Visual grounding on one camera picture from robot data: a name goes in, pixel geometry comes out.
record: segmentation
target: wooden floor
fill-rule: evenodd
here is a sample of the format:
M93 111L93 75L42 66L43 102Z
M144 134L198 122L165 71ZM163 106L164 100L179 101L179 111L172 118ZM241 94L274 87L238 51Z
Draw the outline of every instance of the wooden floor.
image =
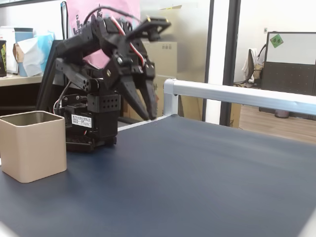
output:
M243 130L316 144L316 121L302 118L276 118L257 107L241 107L239 127Z

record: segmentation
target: white sticker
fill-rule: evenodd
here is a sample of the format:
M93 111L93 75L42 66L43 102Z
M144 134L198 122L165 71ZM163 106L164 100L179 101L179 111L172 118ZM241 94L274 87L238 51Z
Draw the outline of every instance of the white sticker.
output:
M72 117L73 124L92 128L92 118L78 116L78 115L71 115L71 117Z

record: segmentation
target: pink poster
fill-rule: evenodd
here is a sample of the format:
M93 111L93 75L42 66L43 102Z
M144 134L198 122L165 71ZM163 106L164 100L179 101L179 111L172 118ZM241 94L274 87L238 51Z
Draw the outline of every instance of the pink poster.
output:
M73 35L79 34L83 25L84 19L90 13L91 10L99 6L110 6L121 11L125 11L131 15L140 17L140 0L67 0L67 8L69 15L69 25ZM109 17L123 18L120 14L112 12L107 9L96 11L92 17ZM133 26L137 25L137 22L132 19L128 19ZM96 68L103 68L109 61L108 57L99 50L90 56L84 58L86 62L90 63Z

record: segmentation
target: whiteboard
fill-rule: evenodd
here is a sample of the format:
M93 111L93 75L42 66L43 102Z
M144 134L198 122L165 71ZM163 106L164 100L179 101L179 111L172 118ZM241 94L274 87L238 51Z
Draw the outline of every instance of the whiteboard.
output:
M274 48L270 39L280 34L284 41ZM316 34L313 33L270 33L267 62L315 65Z

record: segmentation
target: tan square box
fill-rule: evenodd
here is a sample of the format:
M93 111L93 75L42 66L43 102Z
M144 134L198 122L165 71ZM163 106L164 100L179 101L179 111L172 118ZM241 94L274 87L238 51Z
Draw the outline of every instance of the tan square box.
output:
M0 117L2 171L30 183L67 169L65 119L44 111Z

